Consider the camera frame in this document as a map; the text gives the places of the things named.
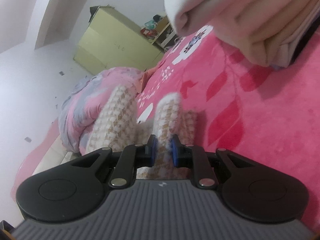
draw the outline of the bed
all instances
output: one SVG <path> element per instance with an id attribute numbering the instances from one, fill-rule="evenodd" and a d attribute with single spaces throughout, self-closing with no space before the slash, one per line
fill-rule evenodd
<path id="1" fill-rule="evenodd" d="M 138 120 L 152 118 L 163 96 L 179 92 L 184 110 L 197 112 L 196 144 L 206 151 L 228 148 L 298 178 L 310 193 L 302 221 L 319 230 L 319 66 L 318 32 L 295 64 L 274 70 L 250 64 L 239 50 L 218 40 L 212 27 L 204 26 L 182 38 L 148 77 L 136 98 Z M 80 151 L 93 122 L 78 130 Z"/>

